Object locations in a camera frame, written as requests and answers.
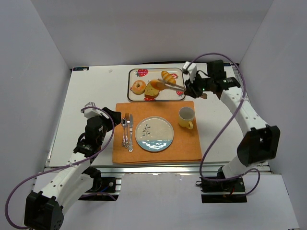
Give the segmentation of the metal food tongs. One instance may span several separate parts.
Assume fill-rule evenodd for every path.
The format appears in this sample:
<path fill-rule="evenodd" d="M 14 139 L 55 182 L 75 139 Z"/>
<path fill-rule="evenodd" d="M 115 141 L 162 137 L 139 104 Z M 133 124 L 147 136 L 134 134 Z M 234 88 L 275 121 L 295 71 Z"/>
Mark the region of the metal food tongs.
<path fill-rule="evenodd" d="M 170 89 L 170 90 L 174 90 L 174 91 L 181 91 L 181 92 L 185 92 L 187 90 L 183 86 L 168 83 L 168 82 L 164 81 L 163 79 L 158 79 L 158 80 L 165 84 L 165 89 Z"/>

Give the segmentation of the long striped bread loaf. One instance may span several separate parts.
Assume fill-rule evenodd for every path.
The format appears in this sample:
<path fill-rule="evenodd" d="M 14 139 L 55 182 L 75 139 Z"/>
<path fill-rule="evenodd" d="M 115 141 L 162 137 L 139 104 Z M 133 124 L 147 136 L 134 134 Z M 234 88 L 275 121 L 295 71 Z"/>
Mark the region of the long striped bread loaf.
<path fill-rule="evenodd" d="M 175 78 L 167 71 L 161 72 L 162 79 L 168 83 L 176 84 Z"/>

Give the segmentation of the round golden bread roll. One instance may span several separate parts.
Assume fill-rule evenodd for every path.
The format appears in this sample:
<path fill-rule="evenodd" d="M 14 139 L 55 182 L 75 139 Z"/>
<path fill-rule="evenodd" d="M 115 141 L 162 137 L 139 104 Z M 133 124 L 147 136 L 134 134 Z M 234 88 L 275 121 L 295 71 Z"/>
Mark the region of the round golden bread roll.
<path fill-rule="evenodd" d="M 154 89 L 156 89 L 156 90 L 158 90 L 158 91 L 162 91 L 162 90 L 165 89 L 165 84 L 162 83 L 162 82 L 159 81 L 159 80 L 151 80 L 151 81 L 150 81 L 150 84 L 151 84 L 151 86 L 152 86 Z"/>

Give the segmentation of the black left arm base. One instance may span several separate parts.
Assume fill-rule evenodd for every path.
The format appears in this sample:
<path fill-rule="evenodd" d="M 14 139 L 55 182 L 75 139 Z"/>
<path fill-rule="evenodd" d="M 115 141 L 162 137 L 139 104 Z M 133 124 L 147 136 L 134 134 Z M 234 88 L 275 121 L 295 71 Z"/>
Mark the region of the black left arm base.
<path fill-rule="evenodd" d="M 93 185 L 79 200 L 117 201 L 121 185 L 120 178 L 102 175 L 100 170 L 93 167 L 86 169 L 83 174 L 89 175 L 93 179 Z"/>

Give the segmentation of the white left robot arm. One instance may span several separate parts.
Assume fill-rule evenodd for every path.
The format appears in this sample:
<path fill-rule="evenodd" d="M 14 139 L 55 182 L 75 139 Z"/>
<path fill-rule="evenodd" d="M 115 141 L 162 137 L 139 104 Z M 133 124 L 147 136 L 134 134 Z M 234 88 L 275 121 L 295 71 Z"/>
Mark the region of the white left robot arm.
<path fill-rule="evenodd" d="M 102 150 L 106 133 L 121 123 L 121 112 L 104 107 L 101 112 L 94 106 L 81 110 L 87 119 L 84 132 L 66 167 L 39 192 L 31 192 L 26 198 L 25 226 L 34 230 L 58 230 L 65 213 L 87 191 L 98 190 L 100 172 L 91 167 Z"/>

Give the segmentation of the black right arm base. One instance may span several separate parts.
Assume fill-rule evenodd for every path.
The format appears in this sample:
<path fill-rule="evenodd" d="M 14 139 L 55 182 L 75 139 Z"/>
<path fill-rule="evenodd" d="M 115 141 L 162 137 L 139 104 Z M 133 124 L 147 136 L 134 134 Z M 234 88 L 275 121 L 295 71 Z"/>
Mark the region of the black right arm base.
<path fill-rule="evenodd" d="M 247 202 L 242 178 L 224 182 L 213 182 L 200 178 L 195 182 L 195 185 L 201 189 L 201 201 L 203 204 Z"/>

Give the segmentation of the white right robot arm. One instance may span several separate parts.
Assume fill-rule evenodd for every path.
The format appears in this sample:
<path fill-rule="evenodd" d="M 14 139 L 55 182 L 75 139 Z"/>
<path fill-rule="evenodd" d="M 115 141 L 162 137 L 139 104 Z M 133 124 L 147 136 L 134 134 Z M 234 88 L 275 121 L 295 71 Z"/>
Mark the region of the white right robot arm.
<path fill-rule="evenodd" d="M 218 180 L 243 176 L 254 165 L 276 157 L 280 129 L 268 125 L 257 114 L 246 98 L 243 83 L 235 77 L 227 77 L 222 60 L 207 63 L 205 78 L 200 76 L 194 63 L 186 62 L 182 71 L 189 76 L 185 81 L 185 95 L 206 98 L 205 93 L 212 92 L 227 106 L 242 131 L 243 139 L 236 156 L 221 168 Z"/>

